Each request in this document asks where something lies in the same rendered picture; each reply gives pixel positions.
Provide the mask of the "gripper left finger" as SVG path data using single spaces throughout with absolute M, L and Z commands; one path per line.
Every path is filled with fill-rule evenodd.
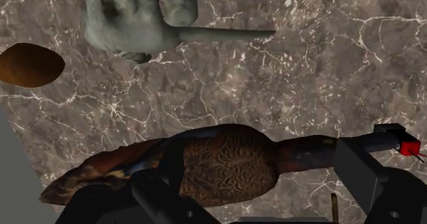
M 183 145 L 170 146 L 157 168 L 135 172 L 119 190 L 106 185 L 78 190 L 55 224 L 221 224 L 179 195 L 184 170 Z

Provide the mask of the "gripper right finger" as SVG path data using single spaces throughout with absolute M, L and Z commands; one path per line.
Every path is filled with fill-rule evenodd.
M 427 224 L 427 184 L 408 171 L 383 166 L 361 140 L 339 138 L 333 168 L 367 215 L 363 224 Z

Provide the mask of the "brown bird figure red head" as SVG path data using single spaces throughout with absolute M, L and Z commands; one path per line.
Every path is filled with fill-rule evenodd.
M 178 150 L 185 165 L 179 194 L 205 208 L 224 206 L 266 194 L 284 173 L 332 167 L 337 146 L 336 137 L 325 135 L 275 142 L 236 123 L 189 129 L 96 153 L 52 181 L 39 200 L 65 206 L 86 186 L 119 190 L 133 173 L 157 167 L 167 151 Z

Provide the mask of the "grey animal figure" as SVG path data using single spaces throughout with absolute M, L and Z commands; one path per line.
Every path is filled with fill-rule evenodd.
M 195 27 L 197 0 L 86 0 L 82 23 L 97 49 L 138 64 L 184 42 L 268 38 L 273 30 Z

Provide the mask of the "brown oval thing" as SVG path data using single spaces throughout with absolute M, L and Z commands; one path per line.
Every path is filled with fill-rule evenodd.
M 37 88 L 54 82 L 65 66 L 58 53 L 40 45 L 20 42 L 0 53 L 0 81 Z

